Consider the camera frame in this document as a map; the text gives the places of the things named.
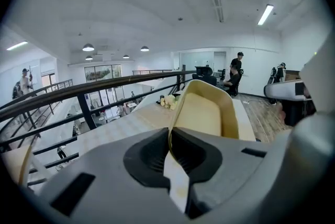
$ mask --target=fluorescent light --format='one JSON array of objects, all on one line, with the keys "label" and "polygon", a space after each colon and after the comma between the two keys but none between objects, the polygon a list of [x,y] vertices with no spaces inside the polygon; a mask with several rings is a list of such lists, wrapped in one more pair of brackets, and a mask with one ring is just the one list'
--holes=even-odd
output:
[{"label": "fluorescent light", "polygon": [[27,41],[18,43],[18,44],[14,45],[14,46],[11,46],[11,47],[7,48],[7,50],[9,50],[9,51],[10,51],[10,50],[13,50],[13,49],[15,49],[15,48],[17,48],[17,47],[19,47],[19,46],[24,46],[24,45],[27,44],[27,43],[28,43]]},{"label": "fluorescent light", "polygon": [[261,17],[261,19],[260,19],[260,21],[258,22],[257,25],[263,25],[264,24],[264,22],[266,21],[267,17],[271,13],[272,9],[273,9],[273,5],[268,4],[266,6],[266,9],[265,9],[265,11],[263,13],[263,16]]},{"label": "fluorescent light", "polygon": [[83,51],[86,51],[86,52],[93,51],[93,50],[94,50],[94,46],[91,45],[90,43],[85,44],[83,47]]},{"label": "fluorescent light", "polygon": [[142,52],[147,52],[147,51],[149,51],[149,48],[147,46],[142,46],[141,51]]}]

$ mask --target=wooden floor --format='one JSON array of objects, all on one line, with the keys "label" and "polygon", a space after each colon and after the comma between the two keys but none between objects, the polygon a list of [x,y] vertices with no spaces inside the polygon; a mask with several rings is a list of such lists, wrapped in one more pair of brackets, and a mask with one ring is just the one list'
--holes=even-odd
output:
[{"label": "wooden floor", "polygon": [[241,94],[234,98],[242,101],[255,137],[262,142],[272,142],[280,131],[291,128],[280,120],[277,107],[267,99]]}]

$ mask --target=window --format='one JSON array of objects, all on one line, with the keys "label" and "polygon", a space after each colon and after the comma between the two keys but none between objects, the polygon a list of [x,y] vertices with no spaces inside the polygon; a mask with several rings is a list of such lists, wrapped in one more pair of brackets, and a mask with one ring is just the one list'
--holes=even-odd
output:
[{"label": "window", "polygon": [[[121,65],[101,65],[85,68],[86,82],[96,82],[121,77]],[[91,109],[112,104],[125,98],[123,86],[89,93]]]}]

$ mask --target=desk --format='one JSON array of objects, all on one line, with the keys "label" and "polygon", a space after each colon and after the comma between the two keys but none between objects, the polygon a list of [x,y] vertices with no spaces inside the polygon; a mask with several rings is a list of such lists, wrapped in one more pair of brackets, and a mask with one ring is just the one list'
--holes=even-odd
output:
[{"label": "desk", "polygon": [[137,106],[137,104],[136,103],[130,103],[127,106],[128,106],[128,108],[130,108],[130,112],[132,112],[132,109],[135,108]]}]

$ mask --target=beige foam pad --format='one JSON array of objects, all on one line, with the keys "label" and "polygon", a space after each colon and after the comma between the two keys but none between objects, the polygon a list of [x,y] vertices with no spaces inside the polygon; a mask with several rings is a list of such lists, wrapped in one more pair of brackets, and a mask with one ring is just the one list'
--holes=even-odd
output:
[{"label": "beige foam pad", "polygon": [[220,108],[213,101],[188,93],[174,126],[221,136]]}]

